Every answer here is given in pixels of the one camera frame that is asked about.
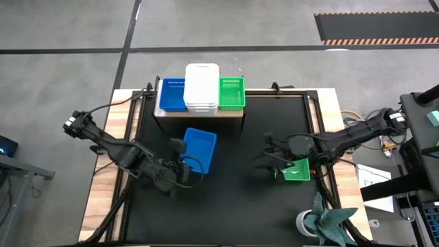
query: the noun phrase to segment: black floor mat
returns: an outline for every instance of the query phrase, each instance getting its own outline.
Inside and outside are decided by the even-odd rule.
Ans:
[[[436,12],[319,13],[314,17],[325,45],[439,43]]]
[[[264,146],[265,132],[278,137],[309,132],[302,97],[247,97],[243,132],[239,131],[240,119],[218,118],[159,119],[165,129],[161,132],[151,112],[149,109],[143,140],[159,156],[169,155],[167,138],[183,138],[187,127],[215,132],[217,145],[202,184],[181,189],[176,198],[142,189],[141,181],[133,181],[127,240],[146,244],[318,244],[318,239],[301,235],[295,226],[297,214],[312,207],[315,180],[278,185],[269,173],[252,169],[248,162]]]

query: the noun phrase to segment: blue plastic basket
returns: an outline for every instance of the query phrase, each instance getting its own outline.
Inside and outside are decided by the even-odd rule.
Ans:
[[[183,94],[185,93],[184,78],[165,78],[162,83],[160,108],[169,112],[186,111]]]
[[[434,203],[425,204],[420,215],[434,246],[439,244],[439,207]]]
[[[203,173],[208,174],[216,141],[217,135],[214,133],[187,128],[185,134],[187,148],[186,152],[182,154],[181,157],[183,157],[183,160],[193,172],[201,173],[200,164],[192,158],[184,157],[190,156],[198,159],[203,167]]]

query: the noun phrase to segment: gray floor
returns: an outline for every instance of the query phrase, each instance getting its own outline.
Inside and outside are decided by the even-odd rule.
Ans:
[[[0,49],[122,47],[134,0],[0,0]],[[317,12],[431,10],[427,0],[150,0],[141,5],[132,47],[319,45]],[[56,170],[36,178],[17,246],[76,241],[95,156],[86,141],[64,134],[73,110],[108,103],[119,54],[0,55],[0,134],[18,141],[18,159]],[[334,87],[341,109],[398,108],[399,95],[437,84],[436,49],[130,54],[121,88],[142,88],[155,75],[184,76],[191,62],[214,62],[222,75],[245,75],[247,87],[273,81]],[[106,111],[93,115],[102,126]],[[378,151],[359,149],[355,161],[392,165]],[[377,216],[368,210],[368,216]],[[379,219],[372,232],[384,244],[413,244],[407,222]]]

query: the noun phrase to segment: green plastic basket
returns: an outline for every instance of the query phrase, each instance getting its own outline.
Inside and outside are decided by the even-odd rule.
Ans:
[[[242,110],[246,106],[246,86],[243,77],[219,78],[219,108]]]
[[[293,161],[293,166],[282,170],[285,180],[310,181],[308,158]]]

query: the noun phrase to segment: white pot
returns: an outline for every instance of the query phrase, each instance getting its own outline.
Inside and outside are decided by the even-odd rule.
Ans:
[[[307,237],[317,237],[317,235],[315,235],[315,234],[313,234],[313,233],[310,233],[310,232],[305,228],[305,225],[303,224],[303,220],[305,219],[305,216],[306,216],[308,213],[310,213],[310,212],[311,212],[311,209],[310,209],[310,210],[303,211],[302,213],[299,213],[299,214],[297,215],[297,218],[296,218],[296,227],[297,227],[297,230],[299,230],[300,233],[302,233],[303,235],[305,235],[305,236],[307,236]]]

